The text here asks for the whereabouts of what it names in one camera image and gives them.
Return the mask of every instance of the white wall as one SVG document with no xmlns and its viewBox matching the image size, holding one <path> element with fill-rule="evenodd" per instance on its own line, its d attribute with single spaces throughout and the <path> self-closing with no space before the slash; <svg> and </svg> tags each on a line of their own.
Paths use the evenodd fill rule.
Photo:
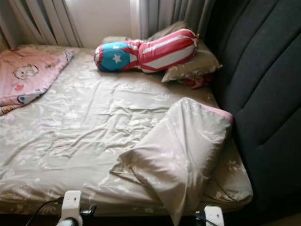
<svg viewBox="0 0 301 226">
<path fill-rule="evenodd" d="M 95 48 L 106 36 L 132 36 L 130 0 L 66 0 L 66 4 L 86 48 Z"/>
</svg>

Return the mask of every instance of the white device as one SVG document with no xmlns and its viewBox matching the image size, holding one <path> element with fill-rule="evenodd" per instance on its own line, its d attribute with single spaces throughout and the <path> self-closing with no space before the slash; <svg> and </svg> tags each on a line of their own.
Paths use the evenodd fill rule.
<svg viewBox="0 0 301 226">
<path fill-rule="evenodd" d="M 65 193 L 59 222 L 73 219 L 77 221 L 78 226 L 83 225 L 83 219 L 80 215 L 80 196 L 81 191 L 67 191 Z"/>
<path fill-rule="evenodd" d="M 217 226 L 224 226 L 224 217 L 222 215 L 222 209 L 219 206 L 206 206 L 204 209 L 206 220 L 210 220 Z M 209 222 L 206 222 L 206 226 L 212 226 Z"/>
</svg>

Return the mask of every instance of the pillowcase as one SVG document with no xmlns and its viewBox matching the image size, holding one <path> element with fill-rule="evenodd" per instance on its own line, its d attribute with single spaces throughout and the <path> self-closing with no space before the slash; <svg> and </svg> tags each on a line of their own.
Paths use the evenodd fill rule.
<svg viewBox="0 0 301 226">
<path fill-rule="evenodd" d="M 176 226 L 196 210 L 231 125 L 230 113 L 182 98 L 110 172 L 153 190 Z"/>
<path fill-rule="evenodd" d="M 154 35 L 150 36 L 148 39 L 146 39 L 145 41 L 146 42 L 149 42 L 149 41 L 154 41 L 154 40 L 157 40 L 157 39 L 160 39 L 172 32 L 176 32 L 177 30 L 180 30 L 182 28 L 189 28 L 186 23 L 184 21 L 179 21 L 179 22 L 176 22 L 170 26 L 168 26 L 167 28 L 155 33 Z"/>
<path fill-rule="evenodd" d="M 126 36 L 107 36 L 102 40 L 102 44 L 112 43 L 117 41 L 127 41 L 127 40 L 131 40 L 131 38 Z"/>
<path fill-rule="evenodd" d="M 222 65 L 218 62 L 215 55 L 199 39 L 196 55 L 183 64 L 168 68 L 162 82 L 199 78 L 205 74 L 213 73 L 221 67 Z"/>
</svg>

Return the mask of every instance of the gray headboard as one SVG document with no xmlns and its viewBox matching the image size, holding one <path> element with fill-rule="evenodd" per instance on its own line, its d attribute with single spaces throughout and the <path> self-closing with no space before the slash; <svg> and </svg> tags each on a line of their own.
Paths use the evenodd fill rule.
<svg viewBox="0 0 301 226">
<path fill-rule="evenodd" d="M 253 204 L 300 202 L 301 0 L 216 0 L 205 41 L 224 65 L 213 92 L 235 117 Z"/>
</svg>

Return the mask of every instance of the bed sheet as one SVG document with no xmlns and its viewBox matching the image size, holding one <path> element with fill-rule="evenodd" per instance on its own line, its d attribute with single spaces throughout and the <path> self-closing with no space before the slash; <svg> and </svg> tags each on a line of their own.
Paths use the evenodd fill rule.
<svg viewBox="0 0 301 226">
<path fill-rule="evenodd" d="M 31 47 L 50 53 L 63 49 Z M 100 73 L 93 49 L 72 50 L 74 59 L 47 93 L 0 117 L 0 213 L 32 214 L 44 201 L 79 189 L 82 206 L 97 204 L 98 216 L 167 214 L 153 191 L 109 170 L 182 97 L 217 107 L 210 88 L 161 83 L 162 74 Z M 218 204 L 224 210 L 240 209 L 252 196 L 229 139 L 200 208 Z M 41 213 L 59 212 L 49 205 Z"/>
</svg>

